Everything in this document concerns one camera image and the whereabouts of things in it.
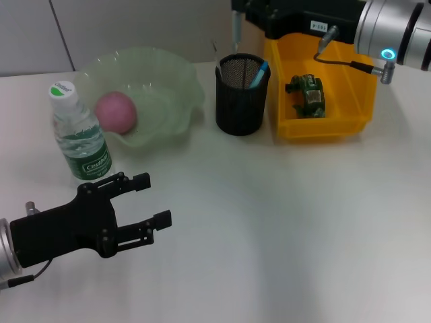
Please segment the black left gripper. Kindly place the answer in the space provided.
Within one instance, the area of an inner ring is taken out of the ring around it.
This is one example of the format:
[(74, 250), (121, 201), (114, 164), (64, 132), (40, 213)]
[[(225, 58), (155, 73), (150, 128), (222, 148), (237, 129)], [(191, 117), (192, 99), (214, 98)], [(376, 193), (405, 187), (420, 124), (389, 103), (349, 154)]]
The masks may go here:
[(172, 225), (169, 210), (122, 227), (110, 199), (151, 187), (148, 173), (132, 178), (119, 172), (97, 182), (97, 188), (80, 186), (66, 205), (16, 219), (10, 223), (15, 254), (28, 268), (79, 249), (91, 249), (103, 258), (154, 243), (154, 232)]

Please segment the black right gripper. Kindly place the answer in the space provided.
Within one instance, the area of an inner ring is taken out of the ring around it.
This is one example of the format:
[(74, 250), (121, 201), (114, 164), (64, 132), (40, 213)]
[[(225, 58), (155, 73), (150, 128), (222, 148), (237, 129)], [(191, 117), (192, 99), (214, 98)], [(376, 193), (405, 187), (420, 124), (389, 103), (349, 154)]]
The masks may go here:
[(322, 37), (337, 26), (336, 41), (353, 42), (364, 7), (365, 2), (356, 0), (231, 0), (232, 11), (245, 11), (246, 20), (272, 40), (295, 33)]

